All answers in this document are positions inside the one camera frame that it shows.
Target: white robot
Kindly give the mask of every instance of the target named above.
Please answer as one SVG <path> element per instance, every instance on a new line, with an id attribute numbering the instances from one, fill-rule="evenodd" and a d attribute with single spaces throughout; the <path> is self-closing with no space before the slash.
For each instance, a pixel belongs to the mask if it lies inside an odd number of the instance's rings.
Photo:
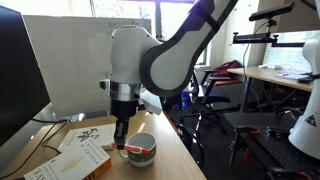
<path id="1" fill-rule="evenodd" d="M 320 159 L 320 34 L 303 46 L 303 56 L 311 65 L 314 76 L 313 88 L 304 114 L 290 130 L 290 142 L 302 152 Z"/>
<path id="2" fill-rule="evenodd" d="M 164 43 L 141 27 L 124 26 L 113 32 L 110 97 L 111 114 L 117 117 L 114 139 L 118 149 L 123 149 L 129 118 L 136 113 L 142 86 L 160 97 L 179 94 L 188 85 L 201 52 L 236 3 L 237 0 L 197 1 L 176 34 Z M 320 71 L 319 49 L 320 35 L 303 48 L 313 74 Z M 320 103 L 316 97 L 319 83 L 314 80 L 306 111 L 289 136 L 294 146 L 317 159 L 320 159 Z"/>

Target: paper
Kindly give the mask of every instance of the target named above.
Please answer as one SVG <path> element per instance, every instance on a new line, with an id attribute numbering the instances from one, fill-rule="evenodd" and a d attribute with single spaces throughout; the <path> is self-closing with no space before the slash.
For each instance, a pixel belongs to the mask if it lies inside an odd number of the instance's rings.
<path id="1" fill-rule="evenodd" d="M 294 79 L 294 80 L 298 80 L 300 78 L 309 77 L 309 75 L 289 74 L 289 73 L 276 74 L 276 76 L 277 77 L 282 77 L 282 78 L 287 78 L 287 79 Z"/>
<path id="2" fill-rule="evenodd" d="M 305 75 L 310 72 L 307 71 L 300 71 L 300 70 L 282 70 L 279 72 L 280 74 L 300 74 L 300 75 Z"/>

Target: floor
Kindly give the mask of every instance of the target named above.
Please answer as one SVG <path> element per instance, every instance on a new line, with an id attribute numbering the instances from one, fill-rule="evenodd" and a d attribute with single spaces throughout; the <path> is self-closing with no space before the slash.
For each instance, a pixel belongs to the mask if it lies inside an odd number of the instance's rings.
<path id="1" fill-rule="evenodd" d="M 179 124 L 179 117 L 192 113 L 193 109 L 200 109 L 197 105 L 191 105 L 185 110 L 173 110 L 169 113 L 172 121 Z M 219 180 L 248 180 L 248 179 L 263 179 L 265 172 L 258 160 L 254 160 L 250 165 L 244 165 L 242 158 L 245 149 L 240 150 L 236 156 L 233 168 L 228 169 L 231 150 L 229 148 L 231 141 L 235 137 L 235 133 L 231 125 L 224 118 L 223 114 L 219 115 L 218 120 L 227 130 L 226 134 L 221 133 L 220 129 L 210 123 L 204 121 L 200 126 L 200 142 L 204 147 L 204 165 L 202 171 L 207 179 Z M 189 132 L 194 132 L 197 124 L 197 118 L 188 118 L 183 125 Z M 198 159 L 199 151 L 196 146 L 193 148 L 192 154 L 195 159 Z"/>

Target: white board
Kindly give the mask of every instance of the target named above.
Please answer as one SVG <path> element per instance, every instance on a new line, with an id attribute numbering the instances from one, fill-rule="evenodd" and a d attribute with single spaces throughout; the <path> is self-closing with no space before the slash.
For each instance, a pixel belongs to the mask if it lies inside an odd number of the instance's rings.
<path id="1" fill-rule="evenodd" d="M 304 43 L 308 38 L 319 33 L 320 31 L 299 31 L 276 34 L 279 35 L 279 43 Z M 309 62 L 302 55 L 302 48 L 279 48 L 271 47 L 271 44 L 268 44 L 263 64 L 275 64 L 285 69 L 311 72 Z"/>
<path id="2" fill-rule="evenodd" d="M 23 17 L 58 118 L 108 110 L 99 81 L 112 71 L 112 31 L 134 24 L 151 32 L 148 19 Z"/>

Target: white wall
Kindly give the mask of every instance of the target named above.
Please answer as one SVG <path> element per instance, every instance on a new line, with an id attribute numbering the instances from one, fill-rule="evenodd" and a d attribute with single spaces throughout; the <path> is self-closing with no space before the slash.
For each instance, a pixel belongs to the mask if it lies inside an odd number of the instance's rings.
<path id="1" fill-rule="evenodd" d="M 320 20 L 316 11 L 304 5 L 300 0 L 285 0 L 294 2 L 295 7 L 290 13 L 281 15 L 277 32 L 293 32 L 319 30 Z"/>
<path id="2" fill-rule="evenodd" d="M 67 0 L 0 0 L 0 5 L 28 15 L 71 15 Z"/>
<path id="3" fill-rule="evenodd" d="M 260 0 L 259 4 L 257 6 L 257 11 L 265 10 L 270 7 L 276 7 L 282 5 L 284 0 Z M 280 22 L 280 16 L 275 16 L 273 17 L 273 20 L 277 21 L 277 23 Z M 253 27 L 253 32 L 258 30 L 258 28 L 265 23 L 266 20 L 258 20 L 255 21 L 254 27 Z M 271 32 L 277 32 L 278 26 L 273 26 L 271 28 Z M 258 31 L 257 34 L 259 33 L 265 33 L 266 32 L 266 26 L 263 25 Z M 247 54 L 248 56 L 248 62 L 247 66 L 258 66 L 260 64 L 263 64 L 263 58 L 264 58 L 264 53 L 266 50 L 266 44 L 252 44 L 250 45 L 250 53 Z"/>
<path id="4" fill-rule="evenodd" d="M 238 32 L 239 35 L 253 33 L 255 22 L 250 22 L 248 19 L 252 13 L 257 12 L 258 3 L 258 0 L 239 0 L 229 15 L 223 62 L 238 60 L 243 64 L 243 55 L 247 44 L 233 44 L 233 33 Z M 248 63 L 250 51 L 249 47 L 245 57 L 245 65 Z"/>
<path id="5" fill-rule="evenodd" d="M 209 55 L 207 58 L 210 62 L 210 68 L 217 67 L 222 64 L 223 56 L 224 56 L 224 46 L 227 43 L 226 36 L 227 36 L 227 28 L 228 28 L 228 19 L 222 24 L 218 33 L 212 38 L 211 43 L 208 47 L 210 50 Z"/>

